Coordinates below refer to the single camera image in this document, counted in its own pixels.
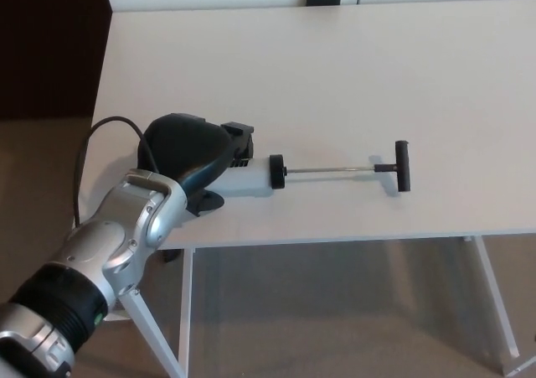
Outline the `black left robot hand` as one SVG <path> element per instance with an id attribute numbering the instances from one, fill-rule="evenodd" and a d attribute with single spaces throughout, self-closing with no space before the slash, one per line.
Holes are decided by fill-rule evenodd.
<path id="1" fill-rule="evenodd" d="M 208 189 L 236 160 L 253 157 L 254 128 L 238 122 L 216 125 L 202 117 L 172 113 L 151 122 L 143 136 L 157 172 L 176 180 L 187 195 L 187 211 L 217 210 L 224 198 Z"/>

